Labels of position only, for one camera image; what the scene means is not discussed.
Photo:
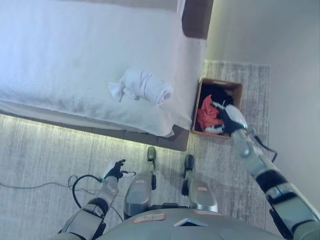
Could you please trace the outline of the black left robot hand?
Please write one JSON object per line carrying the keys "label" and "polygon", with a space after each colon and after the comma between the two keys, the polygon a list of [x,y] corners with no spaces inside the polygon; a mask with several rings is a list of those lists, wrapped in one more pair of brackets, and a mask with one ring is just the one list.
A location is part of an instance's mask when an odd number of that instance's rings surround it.
{"label": "black left robot hand", "polygon": [[132,178],[136,176],[135,171],[127,171],[123,170],[122,167],[126,162],[125,159],[121,159],[119,161],[113,161],[108,164],[105,174],[103,175],[102,179],[105,180],[107,177],[115,177],[117,180],[121,178]]}

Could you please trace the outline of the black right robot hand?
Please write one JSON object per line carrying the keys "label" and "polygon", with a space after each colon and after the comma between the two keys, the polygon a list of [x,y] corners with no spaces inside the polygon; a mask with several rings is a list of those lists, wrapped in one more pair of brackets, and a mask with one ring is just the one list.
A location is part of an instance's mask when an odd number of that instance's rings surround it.
{"label": "black right robot hand", "polygon": [[247,130],[248,124],[242,112],[234,105],[223,106],[217,102],[212,104],[219,112],[218,116],[222,123],[207,126],[204,130],[213,134],[228,134],[229,136],[236,130]]}

